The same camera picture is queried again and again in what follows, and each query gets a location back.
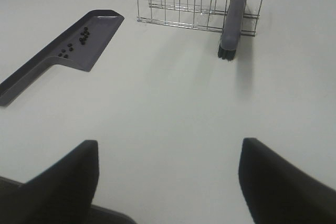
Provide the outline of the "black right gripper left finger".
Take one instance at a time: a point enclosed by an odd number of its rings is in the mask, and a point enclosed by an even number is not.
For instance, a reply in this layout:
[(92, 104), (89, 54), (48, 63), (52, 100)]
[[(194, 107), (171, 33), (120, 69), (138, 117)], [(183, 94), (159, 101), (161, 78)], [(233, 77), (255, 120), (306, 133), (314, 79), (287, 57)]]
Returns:
[(99, 179), (96, 140), (1, 196), (1, 223), (85, 223)]

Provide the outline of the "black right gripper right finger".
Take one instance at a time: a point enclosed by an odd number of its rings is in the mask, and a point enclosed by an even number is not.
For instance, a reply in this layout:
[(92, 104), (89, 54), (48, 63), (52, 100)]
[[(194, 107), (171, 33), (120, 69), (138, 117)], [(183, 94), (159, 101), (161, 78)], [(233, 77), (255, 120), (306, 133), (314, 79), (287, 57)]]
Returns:
[(256, 138), (243, 139), (238, 179), (254, 223), (335, 223), (335, 189)]

